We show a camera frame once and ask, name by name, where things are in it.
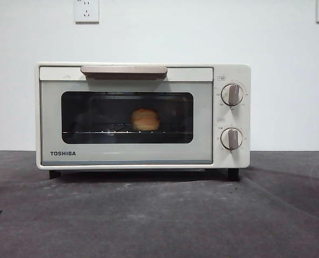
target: oven door handle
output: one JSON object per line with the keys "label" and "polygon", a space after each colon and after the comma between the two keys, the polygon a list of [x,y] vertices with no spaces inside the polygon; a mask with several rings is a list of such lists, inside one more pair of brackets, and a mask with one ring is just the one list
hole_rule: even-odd
{"label": "oven door handle", "polygon": [[166,78],[167,67],[162,66],[82,66],[86,78],[95,80],[156,81]]}

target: toshiba logo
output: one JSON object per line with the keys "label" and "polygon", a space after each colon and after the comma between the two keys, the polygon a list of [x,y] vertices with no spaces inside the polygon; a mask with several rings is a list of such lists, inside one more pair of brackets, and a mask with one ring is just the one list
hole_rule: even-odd
{"label": "toshiba logo", "polygon": [[76,156],[76,152],[50,152],[51,156]]}

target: control panel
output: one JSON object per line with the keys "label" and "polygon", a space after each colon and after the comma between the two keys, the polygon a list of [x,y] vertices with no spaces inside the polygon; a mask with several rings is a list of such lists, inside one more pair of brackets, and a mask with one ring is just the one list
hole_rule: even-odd
{"label": "control panel", "polygon": [[218,167],[247,167],[250,161],[250,68],[214,68],[214,154]]}

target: gray surface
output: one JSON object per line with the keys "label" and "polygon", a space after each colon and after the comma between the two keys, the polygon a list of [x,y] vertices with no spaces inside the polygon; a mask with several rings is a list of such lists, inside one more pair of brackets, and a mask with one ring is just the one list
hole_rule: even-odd
{"label": "gray surface", "polygon": [[0,152],[0,257],[319,257],[319,152],[253,152],[237,183],[34,160]]}

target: oven rack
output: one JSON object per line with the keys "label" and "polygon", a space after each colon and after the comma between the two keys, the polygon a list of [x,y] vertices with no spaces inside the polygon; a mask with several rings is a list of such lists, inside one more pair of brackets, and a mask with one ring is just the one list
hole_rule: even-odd
{"label": "oven rack", "polygon": [[101,132],[62,132],[62,133],[68,133],[68,134],[74,134],[74,133],[77,133],[77,134],[128,134],[128,133],[131,133],[131,134],[192,134],[193,132],[166,132],[166,131],[126,131],[126,132],[120,132],[120,131],[109,131],[109,132],[104,132],[104,131],[101,131]]}

